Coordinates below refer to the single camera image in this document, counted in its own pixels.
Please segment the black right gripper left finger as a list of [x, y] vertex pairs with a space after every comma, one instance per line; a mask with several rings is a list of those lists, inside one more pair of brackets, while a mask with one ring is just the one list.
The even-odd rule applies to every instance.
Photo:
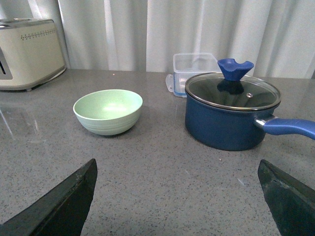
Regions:
[[93, 158], [31, 206], [0, 226], [2, 236], [79, 236], [97, 179]]

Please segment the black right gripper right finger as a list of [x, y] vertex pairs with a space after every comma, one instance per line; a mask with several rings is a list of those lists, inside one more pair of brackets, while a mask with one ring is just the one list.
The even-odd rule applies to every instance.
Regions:
[[315, 191], [262, 159], [258, 178], [264, 199], [283, 236], [315, 234]]

